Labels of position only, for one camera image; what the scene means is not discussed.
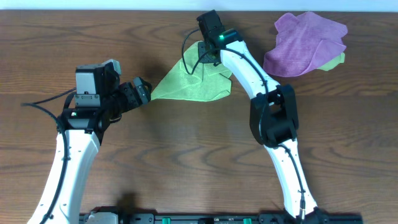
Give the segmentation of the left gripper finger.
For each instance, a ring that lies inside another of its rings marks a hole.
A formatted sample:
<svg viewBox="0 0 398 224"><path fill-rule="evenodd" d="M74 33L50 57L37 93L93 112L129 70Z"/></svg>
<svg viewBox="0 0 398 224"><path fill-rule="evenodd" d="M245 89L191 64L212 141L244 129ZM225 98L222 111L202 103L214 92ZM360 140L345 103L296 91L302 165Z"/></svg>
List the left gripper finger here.
<svg viewBox="0 0 398 224"><path fill-rule="evenodd" d="M151 93L152 92L152 85L149 82L147 82L144 79L142 79L142 78L140 78L140 80L141 80L142 84L147 88L148 93Z"/></svg>
<svg viewBox="0 0 398 224"><path fill-rule="evenodd" d="M148 104L148 102L151 101L151 93L148 93L147 88L142 84L140 77L133 79L133 82L142 104Z"/></svg>

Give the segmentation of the green microfiber cloth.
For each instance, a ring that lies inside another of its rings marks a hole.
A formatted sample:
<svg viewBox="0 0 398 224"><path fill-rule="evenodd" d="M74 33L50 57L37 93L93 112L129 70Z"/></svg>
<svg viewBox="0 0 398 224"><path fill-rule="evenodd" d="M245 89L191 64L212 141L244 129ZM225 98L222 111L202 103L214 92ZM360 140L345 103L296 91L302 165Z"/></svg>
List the green microfiber cloth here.
<svg viewBox="0 0 398 224"><path fill-rule="evenodd" d="M199 63L198 42L192 44L155 87L152 100L215 101L231 94L232 72L222 64Z"/></svg>

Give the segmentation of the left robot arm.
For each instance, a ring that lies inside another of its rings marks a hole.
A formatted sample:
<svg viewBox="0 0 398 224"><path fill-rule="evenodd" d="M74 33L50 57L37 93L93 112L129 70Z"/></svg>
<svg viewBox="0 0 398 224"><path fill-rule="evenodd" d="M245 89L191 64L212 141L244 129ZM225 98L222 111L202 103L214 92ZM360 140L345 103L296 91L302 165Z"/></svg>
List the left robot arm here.
<svg viewBox="0 0 398 224"><path fill-rule="evenodd" d="M120 223L118 212L80 214L88 174L100 149L104 132L123 113L148 104L152 86L136 77L120 82L117 60L79 65L76 87L65 92L57 126L55 157L44 192L29 223Z"/></svg>

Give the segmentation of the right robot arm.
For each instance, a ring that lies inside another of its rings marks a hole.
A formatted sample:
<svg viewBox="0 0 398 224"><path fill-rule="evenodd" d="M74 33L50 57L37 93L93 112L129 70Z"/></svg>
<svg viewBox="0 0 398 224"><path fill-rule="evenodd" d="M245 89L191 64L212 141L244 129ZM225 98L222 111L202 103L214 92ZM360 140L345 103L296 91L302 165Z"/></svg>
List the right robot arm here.
<svg viewBox="0 0 398 224"><path fill-rule="evenodd" d="M317 207L298 153L299 126L294 89L271 78L256 62L245 41L234 30L202 33L210 56L238 79L250 98L249 126L255 140L269 153L284 195L286 212L296 223L305 223Z"/></svg>

